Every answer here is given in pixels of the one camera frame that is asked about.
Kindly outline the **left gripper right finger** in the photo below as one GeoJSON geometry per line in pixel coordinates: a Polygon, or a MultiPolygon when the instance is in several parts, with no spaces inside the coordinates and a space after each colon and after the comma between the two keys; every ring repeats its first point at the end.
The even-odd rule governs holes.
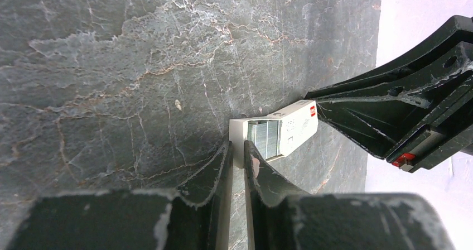
{"type": "Polygon", "coordinates": [[[244,142],[249,249],[453,249],[416,194],[312,195],[244,142]]]}

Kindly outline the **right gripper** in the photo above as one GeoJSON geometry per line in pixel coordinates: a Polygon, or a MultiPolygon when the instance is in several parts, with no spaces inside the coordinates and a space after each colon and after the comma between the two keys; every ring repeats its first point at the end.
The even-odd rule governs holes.
{"type": "Polygon", "coordinates": [[[430,170],[472,146],[471,43],[472,18],[454,15],[396,59],[305,99],[371,155],[409,173],[430,170]]]}

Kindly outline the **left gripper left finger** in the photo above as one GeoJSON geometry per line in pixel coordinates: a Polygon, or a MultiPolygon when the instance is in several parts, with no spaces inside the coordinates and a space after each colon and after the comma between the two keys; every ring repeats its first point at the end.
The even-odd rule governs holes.
{"type": "Polygon", "coordinates": [[[174,188],[82,190],[36,200],[8,249],[227,249],[233,145],[174,188]]]}

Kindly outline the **staple box grey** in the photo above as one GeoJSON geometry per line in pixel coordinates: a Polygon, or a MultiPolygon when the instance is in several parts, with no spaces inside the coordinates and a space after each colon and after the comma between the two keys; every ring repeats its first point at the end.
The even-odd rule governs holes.
{"type": "Polygon", "coordinates": [[[271,117],[231,119],[229,141],[233,144],[234,165],[244,167],[244,142],[251,141],[266,161],[283,157],[280,149],[282,120],[271,117]]]}

